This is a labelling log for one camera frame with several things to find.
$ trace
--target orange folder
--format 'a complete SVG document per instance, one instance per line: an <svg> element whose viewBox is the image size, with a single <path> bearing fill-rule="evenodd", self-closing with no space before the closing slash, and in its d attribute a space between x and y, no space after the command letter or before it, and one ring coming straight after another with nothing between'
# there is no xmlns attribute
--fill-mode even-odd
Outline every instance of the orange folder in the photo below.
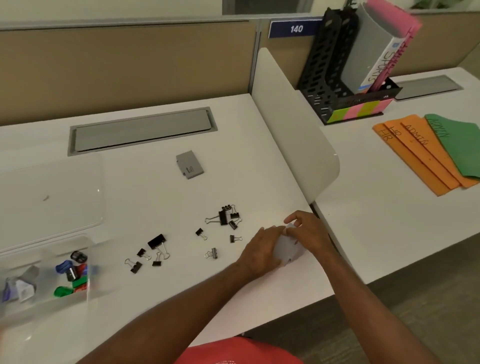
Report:
<svg viewBox="0 0 480 364"><path fill-rule="evenodd" d="M406 146L404 146L384 124L376 124L373 130L393 149L397 155L416 173L418 177L437 196L442 196L450 189L427 168Z"/></svg>
<svg viewBox="0 0 480 364"><path fill-rule="evenodd" d="M420 161L426 165L435 175L442 180L445 185L453 190L460 186L460 183L435 159L430 152L425 149L422 144L402 125L402 121L408 120L406 118L390 120L384 122L384 125L406 146L410 151L417 156Z"/></svg>
<svg viewBox="0 0 480 364"><path fill-rule="evenodd" d="M460 174L455 163L438 140L428 121L418 115L410 115L402 120L402 125L449 171L460 184L469 188L479 181Z"/></svg>

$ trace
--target green folder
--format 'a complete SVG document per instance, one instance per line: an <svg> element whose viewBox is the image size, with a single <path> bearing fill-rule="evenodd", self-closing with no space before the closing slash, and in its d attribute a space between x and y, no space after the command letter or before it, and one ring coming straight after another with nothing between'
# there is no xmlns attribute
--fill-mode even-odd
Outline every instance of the green folder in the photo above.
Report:
<svg viewBox="0 0 480 364"><path fill-rule="evenodd" d="M456 167L464 177L480 179L480 128L436 114L425 115Z"/></svg>

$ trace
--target person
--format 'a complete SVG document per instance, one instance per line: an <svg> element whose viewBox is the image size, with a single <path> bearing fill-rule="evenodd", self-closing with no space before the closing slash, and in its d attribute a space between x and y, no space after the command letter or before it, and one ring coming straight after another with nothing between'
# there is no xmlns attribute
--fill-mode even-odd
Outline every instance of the person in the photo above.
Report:
<svg viewBox="0 0 480 364"><path fill-rule="evenodd" d="M301 364L280 348L243 337L188 348L243 286L280 265L273 248L282 233L297 239L322 265L371 364L440 363L363 284L331 244L320 219L296 211L284 223L293 221L295 228L260 228L235 263L138 316L78 363Z"/></svg>

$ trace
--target desk surface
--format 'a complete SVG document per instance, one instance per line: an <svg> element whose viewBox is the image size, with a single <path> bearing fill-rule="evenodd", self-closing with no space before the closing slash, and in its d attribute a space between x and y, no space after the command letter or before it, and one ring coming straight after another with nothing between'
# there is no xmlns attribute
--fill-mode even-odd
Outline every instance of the desk surface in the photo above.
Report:
<svg viewBox="0 0 480 364"><path fill-rule="evenodd" d="M480 185L435 196L372 130L427 113L480 124L480 81L463 69L394 80L441 74L464 90L394 101L383 116L321 126L340 158L340 175L316 203L338 248L367 283L480 232Z"/></svg>
<svg viewBox="0 0 480 364"><path fill-rule="evenodd" d="M204 280L235 261L261 226L282 224L296 209L309 210L292 173L250 95L2 127L0 170L65 159L69 127L209 106L218 131L98 152L103 159L105 222L86 230L99 265L92 287L109 294L91 299L90 349L158 302ZM187 180L175 156L193 150L205 173ZM230 226L205 225L225 204L243 218ZM202 228L207 241L195 235ZM163 233L171 257L161 267L136 257ZM230 234L242 242L230 244ZM205 259L212 247L217 260ZM124 260L140 260L137 274ZM242 289L208 324L193 344L242 333L332 294L310 253Z"/></svg>

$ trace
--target file organizer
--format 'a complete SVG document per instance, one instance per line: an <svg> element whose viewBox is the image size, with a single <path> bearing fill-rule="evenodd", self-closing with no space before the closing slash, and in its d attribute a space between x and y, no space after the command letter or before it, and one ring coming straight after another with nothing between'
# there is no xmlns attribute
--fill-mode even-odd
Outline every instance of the file organizer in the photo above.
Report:
<svg viewBox="0 0 480 364"><path fill-rule="evenodd" d="M355 95L340 80L358 25L353 9L327 9L298 83L325 125L380 115L401 90L387 78L378 91Z"/></svg>

